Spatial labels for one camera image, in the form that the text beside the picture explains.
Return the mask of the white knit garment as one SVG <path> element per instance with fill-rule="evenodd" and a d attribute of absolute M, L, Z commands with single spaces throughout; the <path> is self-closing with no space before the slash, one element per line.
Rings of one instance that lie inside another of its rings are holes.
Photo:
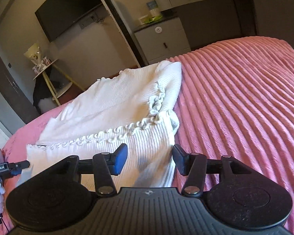
<path fill-rule="evenodd" d="M 161 61 L 101 78 L 49 119 L 26 147 L 30 167 L 24 183 L 70 155 L 91 159 L 121 144 L 128 156 L 113 181 L 121 187 L 169 187 L 175 172 L 172 147 L 179 128 L 174 106 L 181 89 L 181 63 Z"/>

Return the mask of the yellow-legged side table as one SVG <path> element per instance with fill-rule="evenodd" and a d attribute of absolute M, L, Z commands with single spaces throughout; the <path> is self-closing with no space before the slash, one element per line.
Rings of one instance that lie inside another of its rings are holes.
<path fill-rule="evenodd" d="M 86 91 L 72 76 L 67 74 L 59 65 L 59 59 L 51 61 L 51 64 L 41 73 L 34 75 L 33 81 L 39 75 L 43 75 L 45 82 L 52 94 L 52 101 L 61 106 L 69 98 L 75 98 L 78 94 Z"/>

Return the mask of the grey vanity desk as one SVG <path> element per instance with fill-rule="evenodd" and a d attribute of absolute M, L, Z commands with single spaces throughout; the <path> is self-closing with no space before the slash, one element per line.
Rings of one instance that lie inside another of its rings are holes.
<path fill-rule="evenodd" d="M 253 0 L 155 0 L 179 17 L 192 50 L 217 41 L 255 36 Z"/>

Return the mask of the tall standing mirror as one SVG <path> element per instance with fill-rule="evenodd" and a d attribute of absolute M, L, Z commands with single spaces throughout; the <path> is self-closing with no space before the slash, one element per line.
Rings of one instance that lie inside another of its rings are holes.
<path fill-rule="evenodd" d="M 118 4 L 114 0 L 101 0 L 105 9 L 107 10 L 109 16 L 115 23 L 119 33 L 124 39 L 130 54 L 133 56 L 138 67 L 145 67 L 149 63 L 139 45 L 134 32 L 131 30 L 130 26 L 126 22 Z"/>

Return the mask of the blue white box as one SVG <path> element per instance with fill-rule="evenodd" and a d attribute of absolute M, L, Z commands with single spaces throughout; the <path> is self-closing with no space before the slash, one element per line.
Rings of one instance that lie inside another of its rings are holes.
<path fill-rule="evenodd" d="M 161 16 L 161 12 L 155 0 L 146 3 L 152 17 Z"/>

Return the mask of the pink ribbed bedspread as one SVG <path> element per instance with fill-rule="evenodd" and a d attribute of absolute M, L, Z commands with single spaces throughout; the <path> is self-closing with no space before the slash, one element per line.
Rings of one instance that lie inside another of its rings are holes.
<path fill-rule="evenodd" d="M 168 61 L 180 62 L 182 74 L 175 143 L 209 158 L 231 155 L 286 188 L 294 234 L 294 49 L 283 40 L 246 37 Z M 68 104 L 20 128 L 3 148 L 6 161 L 27 159 L 26 147 Z"/>

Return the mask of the black wall television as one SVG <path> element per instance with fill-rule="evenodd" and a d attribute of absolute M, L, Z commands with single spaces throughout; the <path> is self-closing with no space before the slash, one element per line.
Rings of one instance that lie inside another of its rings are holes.
<path fill-rule="evenodd" d="M 46 37 L 52 42 L 101 4 L 101 0 L 46 0 L 35 15 Z"/>

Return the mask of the grey drawer cabinet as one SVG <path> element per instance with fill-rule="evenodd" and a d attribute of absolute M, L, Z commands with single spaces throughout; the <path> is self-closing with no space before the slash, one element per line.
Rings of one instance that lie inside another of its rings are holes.
<path fill-rule="evenodd" d="M 149 64 L 191 51 L 179 17 L 139 30 L 135 37 Z"/>

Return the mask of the black and white bag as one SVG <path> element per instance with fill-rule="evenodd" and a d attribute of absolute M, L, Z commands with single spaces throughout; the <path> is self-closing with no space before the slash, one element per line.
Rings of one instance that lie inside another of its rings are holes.
<path fill-rule="evenodd" d="M 35 80 L 33 106 L 39 115 L 57 107 L 57 104 L 52 101 L 52 94 L 42 74 Z"/>

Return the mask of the wrapped flower bouquet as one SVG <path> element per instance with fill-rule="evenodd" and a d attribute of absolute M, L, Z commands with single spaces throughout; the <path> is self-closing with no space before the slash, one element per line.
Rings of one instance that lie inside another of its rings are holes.
<path fill-rule="evenodd" d="M 24 56 L 34 64 L 32 70 L 36 75 L 41 73 L 51 64 L 51 61 L 43 55 L 38 42 L 28 48 L 28 50 L 24 53 Z"/>

